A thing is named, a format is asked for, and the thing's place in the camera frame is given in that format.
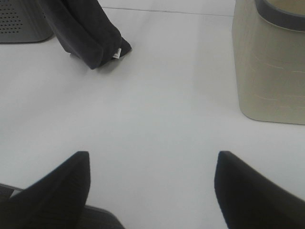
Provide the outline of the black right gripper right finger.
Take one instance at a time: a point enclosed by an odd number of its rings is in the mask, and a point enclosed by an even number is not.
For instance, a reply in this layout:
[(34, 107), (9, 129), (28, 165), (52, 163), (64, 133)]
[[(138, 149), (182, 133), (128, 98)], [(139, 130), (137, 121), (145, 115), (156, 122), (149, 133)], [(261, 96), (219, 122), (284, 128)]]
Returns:
[(230, 229), (303, 229), (305, 202), (230, 151), (218, 154), (214, 190)]

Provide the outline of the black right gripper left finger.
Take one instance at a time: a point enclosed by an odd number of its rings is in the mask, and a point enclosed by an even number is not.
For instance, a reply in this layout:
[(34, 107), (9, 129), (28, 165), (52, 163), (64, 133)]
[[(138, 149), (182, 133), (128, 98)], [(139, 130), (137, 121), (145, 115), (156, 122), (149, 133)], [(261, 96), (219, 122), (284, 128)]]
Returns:
[(79, 151), (0, 204), (2, 229), (74, 229), (91, 184), (90, 156)]

